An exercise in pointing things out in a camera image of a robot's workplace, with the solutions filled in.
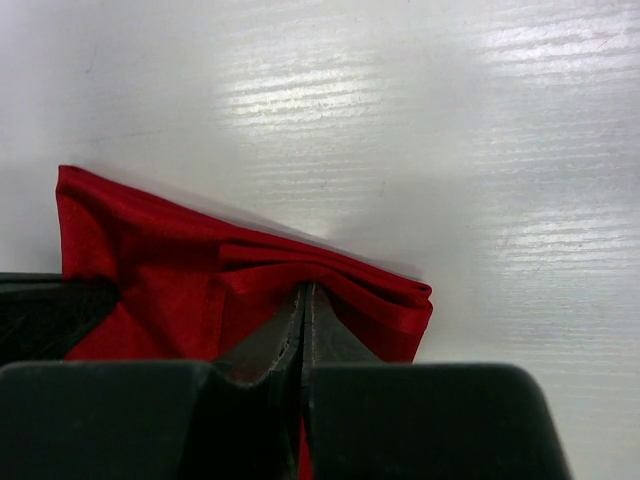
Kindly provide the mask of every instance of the red fabric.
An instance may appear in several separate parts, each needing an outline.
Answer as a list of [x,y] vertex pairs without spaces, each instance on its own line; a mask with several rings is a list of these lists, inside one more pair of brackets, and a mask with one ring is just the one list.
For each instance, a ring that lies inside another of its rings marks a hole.
[[339,318],[385,361],[411,361],[431,288],[322,248],[240,228],[62,166],[65,278],[106,277],[113,313],[70,360],[212,360],[268,320],[300,282],[330,292]]

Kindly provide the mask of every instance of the folded cloth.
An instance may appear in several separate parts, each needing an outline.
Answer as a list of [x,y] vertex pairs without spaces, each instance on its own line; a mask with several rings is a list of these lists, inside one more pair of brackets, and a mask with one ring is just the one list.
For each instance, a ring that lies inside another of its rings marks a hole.
[[65,278],[105,277],[114,311],[69,360],[212,360],[267,321],[296,284],[317,281],[338,318],[385,361],[411,361],[431,288],[328,250],[237,227],[61,166]]

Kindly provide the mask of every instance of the white wooden table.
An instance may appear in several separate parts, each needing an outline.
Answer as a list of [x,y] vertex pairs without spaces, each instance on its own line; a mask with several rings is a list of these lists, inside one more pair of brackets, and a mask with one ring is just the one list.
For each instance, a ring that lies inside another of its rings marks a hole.
[[419,361],[548,395],[640,478],[640,4],[0,0],[0,271],[58,271],[83,165],[434,288]]

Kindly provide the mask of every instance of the white table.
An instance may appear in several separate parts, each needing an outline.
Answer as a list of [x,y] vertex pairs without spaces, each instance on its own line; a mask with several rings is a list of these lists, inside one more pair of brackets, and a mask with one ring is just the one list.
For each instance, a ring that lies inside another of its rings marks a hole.
[[576,478],[640,478],[639,19],[0,0],[0,271],[59,270],[60,163],[310,238],[433,286],[419,361],[533,373]]

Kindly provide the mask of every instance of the red cloth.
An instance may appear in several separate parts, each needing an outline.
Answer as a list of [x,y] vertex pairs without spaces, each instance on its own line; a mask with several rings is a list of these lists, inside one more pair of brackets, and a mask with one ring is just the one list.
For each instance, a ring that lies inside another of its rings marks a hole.
[[212,360],[310,280],[385,361],[411,361],[427,327],[431,288],[422,283],[75,167],[60,167],[56,193],[64,277],[101,276],[120,288],[115,310],[67,359]]

